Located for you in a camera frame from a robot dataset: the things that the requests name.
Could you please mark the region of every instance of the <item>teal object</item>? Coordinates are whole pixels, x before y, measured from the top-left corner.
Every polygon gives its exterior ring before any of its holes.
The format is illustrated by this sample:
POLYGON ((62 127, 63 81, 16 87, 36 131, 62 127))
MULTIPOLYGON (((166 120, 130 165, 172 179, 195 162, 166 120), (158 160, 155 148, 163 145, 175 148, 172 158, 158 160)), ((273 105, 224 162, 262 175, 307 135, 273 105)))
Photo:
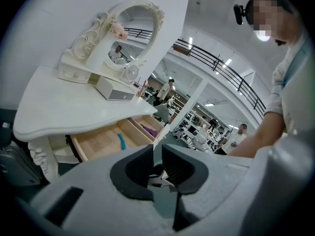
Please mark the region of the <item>teal object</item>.
POLYGON ((118 137, 122 143, 122 150, 125 150, 127 147, 126 147, 126 143, 124 141, 124 138, 123 138, 123 135, 122 134, 118 134, 118 137))

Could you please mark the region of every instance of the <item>round light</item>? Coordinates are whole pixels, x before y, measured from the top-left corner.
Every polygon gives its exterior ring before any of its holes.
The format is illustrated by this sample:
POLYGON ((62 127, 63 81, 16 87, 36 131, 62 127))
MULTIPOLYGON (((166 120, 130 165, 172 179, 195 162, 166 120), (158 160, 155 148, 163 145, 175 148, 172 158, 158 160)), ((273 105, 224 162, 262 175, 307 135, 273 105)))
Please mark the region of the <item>round light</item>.
POLYGON ((270 36, 266 36, 266 32, 264 30, 257 30, 256 35, 261 41, 268 41, 270 38, 270 36))

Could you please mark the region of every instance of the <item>black pants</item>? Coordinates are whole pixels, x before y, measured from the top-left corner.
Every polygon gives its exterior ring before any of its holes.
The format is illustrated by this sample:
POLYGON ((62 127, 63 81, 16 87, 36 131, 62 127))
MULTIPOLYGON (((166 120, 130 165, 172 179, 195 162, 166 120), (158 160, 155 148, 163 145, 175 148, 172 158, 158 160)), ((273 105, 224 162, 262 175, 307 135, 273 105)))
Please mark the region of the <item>black pants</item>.
POLYGON ((153 102, 153 106, 156 107, 158 105, 160 105, 162 102, 159 101, 159 97, 156 97, 156 100, 153 102))
POLYGON ((216 154, 218 154, 218 155, 227 155, 222 148, 219 148, 216 154))

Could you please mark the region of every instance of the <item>metal railing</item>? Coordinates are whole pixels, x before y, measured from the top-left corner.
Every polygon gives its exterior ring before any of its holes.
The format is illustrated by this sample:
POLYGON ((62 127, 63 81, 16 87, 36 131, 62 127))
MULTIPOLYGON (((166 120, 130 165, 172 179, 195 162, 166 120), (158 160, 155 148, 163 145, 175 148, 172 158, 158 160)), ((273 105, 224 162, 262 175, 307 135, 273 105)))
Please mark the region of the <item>metal railing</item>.
MULTIPOLYGON (((144 29, 125 28, 125 31, 129 36, 147 40, 150 40, 152 35, 152 31, 144 29)), ((234 86, 235 90, 240 92, 249 101, 259 116, 263 118, 266 107, 262 103, 261 99, 251 88, 251 86, 244 80, 244 78, 242 78, 230 66, 225 65, 221 59, 212 55, 206 50, 189 44, 187 41, 181 39, 177 39, 172 48, 183 55, 197 59, 198 61, 207 65, 212 72, 216 73, 216 75, 221 75, 227 79, 229 83, 234 86)))

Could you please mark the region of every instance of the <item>small fan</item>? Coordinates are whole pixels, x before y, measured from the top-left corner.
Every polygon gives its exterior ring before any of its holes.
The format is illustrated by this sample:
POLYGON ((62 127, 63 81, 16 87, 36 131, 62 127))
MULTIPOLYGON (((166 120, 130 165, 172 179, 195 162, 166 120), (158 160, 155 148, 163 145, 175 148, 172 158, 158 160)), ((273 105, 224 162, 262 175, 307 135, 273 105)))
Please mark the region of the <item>small fan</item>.
POLYGON ((138 77, 138 74, 139 68, 136 65, 128 65, 124 68, 121 79, 126 83, 130 83, 138 77))

